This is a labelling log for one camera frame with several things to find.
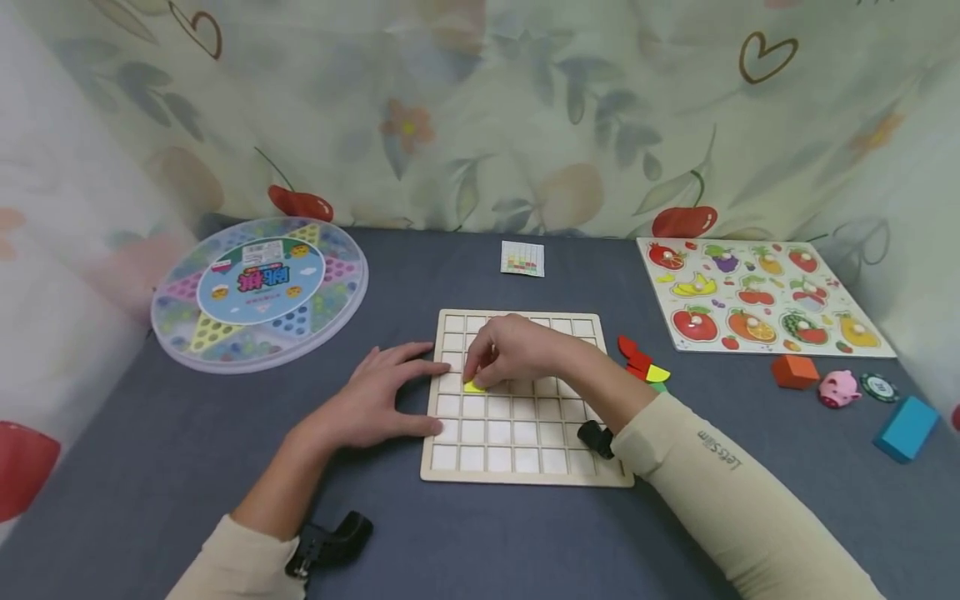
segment hand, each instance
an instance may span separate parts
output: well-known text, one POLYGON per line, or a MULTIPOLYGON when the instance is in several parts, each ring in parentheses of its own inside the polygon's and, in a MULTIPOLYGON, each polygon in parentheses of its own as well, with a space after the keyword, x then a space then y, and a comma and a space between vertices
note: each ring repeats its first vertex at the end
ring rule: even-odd
POLYGON ((560 356, 577 344, 583 342, 519 315, 494 317, 470 344, 464 381, 486 389, 504 379, 556 375, 560 356))
POLYGON ((439 420, 396 410, 396 391, 401 385, 450 370, 446 363, 412 360, 432 347, 430 342, 413 342, 382 351, 372 349, 344 389, 301 421, 292 434, 313 447, 370 447, 399 436, 439 434, 444 430, 439 420))

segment orange puzzle piece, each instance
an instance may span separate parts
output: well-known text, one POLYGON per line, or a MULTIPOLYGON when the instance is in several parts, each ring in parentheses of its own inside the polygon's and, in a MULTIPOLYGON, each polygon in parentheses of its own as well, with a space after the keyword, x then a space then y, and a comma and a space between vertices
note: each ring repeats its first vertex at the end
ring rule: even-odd
POLYGON ((782 388, 806 390, 820 381, 820 374, 813 361, 806 356, 784 354, 774 361, 774 379, 782 388))

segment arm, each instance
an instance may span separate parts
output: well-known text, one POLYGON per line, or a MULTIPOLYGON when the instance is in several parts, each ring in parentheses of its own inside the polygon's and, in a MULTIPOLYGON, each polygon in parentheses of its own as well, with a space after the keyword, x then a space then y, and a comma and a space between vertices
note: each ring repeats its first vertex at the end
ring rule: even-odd
POLYGON ((406 344, 370 354, 347 386, 287 434, 247 497, 224 516, 167 600, 301 600, 303 582, 284 568, 326 464, 338 448, 369 447, 398 436, 427 436, 443 425, 396 411, 396 391, 449 365, 411 360, 432 348, 406 344))
POLYGON ((593 346, 521 317, 492 320, 464 378, 557 375, 616 434, 613 451, 650 483, 746 600, 881 598, 870 577, 768 470, 670 394, 593 346))

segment pattern card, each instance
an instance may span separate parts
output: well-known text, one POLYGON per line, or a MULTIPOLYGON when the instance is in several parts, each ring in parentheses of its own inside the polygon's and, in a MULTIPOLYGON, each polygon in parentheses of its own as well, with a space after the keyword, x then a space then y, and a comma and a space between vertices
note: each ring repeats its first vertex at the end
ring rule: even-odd
POLYGON ((897 356, 810 244, 636 242, 677 350, 897 356))
POLYGON ((500 273, 543 277, 543 245, 502 241, 500 273))
MULTIPOLYGON (((427 414, 444 432, 423 441, 425 481, 545 484, 630 488, 634 476, 620 461, 606 461, 577 437, 586 420, 600 418, 556 377, 509 381, 488 390, 465 390, 467 348, 487 319, 507 312, 442 310, 435 359, 449 373, 430 384, 427 414)), ((606 351, 600 318, 579 313, 520 313, 606 351)))

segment left hand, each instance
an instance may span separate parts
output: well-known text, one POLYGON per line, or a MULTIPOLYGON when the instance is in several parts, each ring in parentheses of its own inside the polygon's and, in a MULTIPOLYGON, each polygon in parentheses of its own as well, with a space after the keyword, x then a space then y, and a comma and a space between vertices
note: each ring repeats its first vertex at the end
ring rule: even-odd
POLYGON ((308 448, 365 448, 400 436, 439 434, 444 430, 440 420, 396 409, 396 391, 401 385, 450 370, 446 363, 415 359, 432 347, 430 342, 411 342, 385 350, 373 348, 344 389, 301 421, 291 434, 308 448))

